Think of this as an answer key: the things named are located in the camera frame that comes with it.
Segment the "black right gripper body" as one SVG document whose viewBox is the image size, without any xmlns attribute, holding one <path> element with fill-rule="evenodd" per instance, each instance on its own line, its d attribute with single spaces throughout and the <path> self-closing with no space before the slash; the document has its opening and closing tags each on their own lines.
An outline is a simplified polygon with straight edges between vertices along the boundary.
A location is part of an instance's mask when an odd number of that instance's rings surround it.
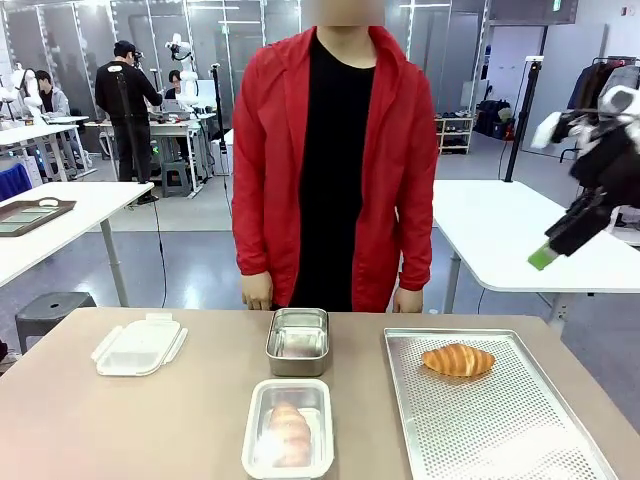
<svg viewBox="0 0 640 480">
<path fill-rule="evenodd" d="M 580 154 L 570 175 L 585 189 L 602 188 L 609 201 L 639 200 L 639 115 L 576 110 L 560 115 L 555 139 L 578 136 Z"/>
</svg>

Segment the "person's left hand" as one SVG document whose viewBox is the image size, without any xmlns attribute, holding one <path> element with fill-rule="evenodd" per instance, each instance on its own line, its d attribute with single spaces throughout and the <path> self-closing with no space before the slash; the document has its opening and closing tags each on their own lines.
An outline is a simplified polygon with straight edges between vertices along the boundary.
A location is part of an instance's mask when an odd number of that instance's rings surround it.
<svg viewBox="0 0 640 480">
<path fill-rule="evenodd" d="M 423 290 L 407 290 L 397 287 L 393 297 L 394 313 L 418 313 L 423 311 Z"/>
</svg>

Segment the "person's right hand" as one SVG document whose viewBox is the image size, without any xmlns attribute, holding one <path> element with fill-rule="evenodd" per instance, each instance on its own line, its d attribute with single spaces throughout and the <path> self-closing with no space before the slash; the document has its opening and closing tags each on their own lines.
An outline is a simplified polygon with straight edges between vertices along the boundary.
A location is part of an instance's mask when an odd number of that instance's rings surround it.
<svg viewBox="0 0 640 480">
<path fill-rule="evenodd" d="M 249 310 L 269 311 L 272 307 L 273 283 L 268 272 L 241 276 L 242 301 Z"/>
</svg>

